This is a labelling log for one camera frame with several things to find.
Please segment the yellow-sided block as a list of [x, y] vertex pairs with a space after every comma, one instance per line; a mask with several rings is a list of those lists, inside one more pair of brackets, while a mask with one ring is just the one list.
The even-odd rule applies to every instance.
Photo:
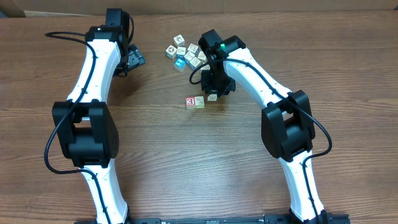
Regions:
[[205, 99], [203, 96], [195, 97], [195, 108], [204, 108], [205, 107]]

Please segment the red number three block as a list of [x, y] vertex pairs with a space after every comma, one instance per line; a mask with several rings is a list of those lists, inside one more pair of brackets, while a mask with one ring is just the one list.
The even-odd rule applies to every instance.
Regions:
[[185, 106], [186, 106], [186, 109], [194, 109], [195, 108], [195, 98], [194, 97], [186, 97]]

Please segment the white block orange side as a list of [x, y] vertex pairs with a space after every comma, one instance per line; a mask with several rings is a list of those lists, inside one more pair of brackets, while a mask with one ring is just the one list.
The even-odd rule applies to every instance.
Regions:
[[205, 65], [200, 70], [210, 70], [210, 66], [209, 65]]

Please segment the blue-sided block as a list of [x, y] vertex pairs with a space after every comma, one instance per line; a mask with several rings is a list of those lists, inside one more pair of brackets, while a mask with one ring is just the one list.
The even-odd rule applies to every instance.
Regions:
[[186, 62], [184, 59], [178, 58], [176, 59], [175, 63], [174, 63], [174, 69], [182, 72], [185, 70], [186, 67]]

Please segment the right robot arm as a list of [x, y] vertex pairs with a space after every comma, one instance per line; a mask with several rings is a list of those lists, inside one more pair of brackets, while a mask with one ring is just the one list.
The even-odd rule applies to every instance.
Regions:
[[292, 223], [331, 223], [317, 194], [312, 172], [312, 141], [319, 122], [308, 96], [292, 92], [274, 80], [237, 36], [223, 40], [215, 30], [198, 44], [210, 66], [199, 84], [208, 95], [228, 95], [239, 83], [261, 109], [261, 138], [269, 154], [280, 161], [290, 193]]

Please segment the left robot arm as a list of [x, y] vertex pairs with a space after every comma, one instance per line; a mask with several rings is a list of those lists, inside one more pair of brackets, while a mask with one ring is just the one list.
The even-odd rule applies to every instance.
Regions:
[[66, 101], [54, 103], [55, 129], [45, 147], [49, 162], [50, 144], [58, 138], [62, 153], [81, 173], [96, 207], [93, 223], [130, 223], [129, 206], [123, 199], [116, 174], [115, 158], [119, 134], [107, 106], [113, 77], [127, 75], [145, 63], [132, 44], [133, 18], [122, 9], [108, 9], [105, 23], [90, 27], [85, 34], [49, 32], [48, 37], [79, 42], [86, 46], [86, 57], [78, 81]]

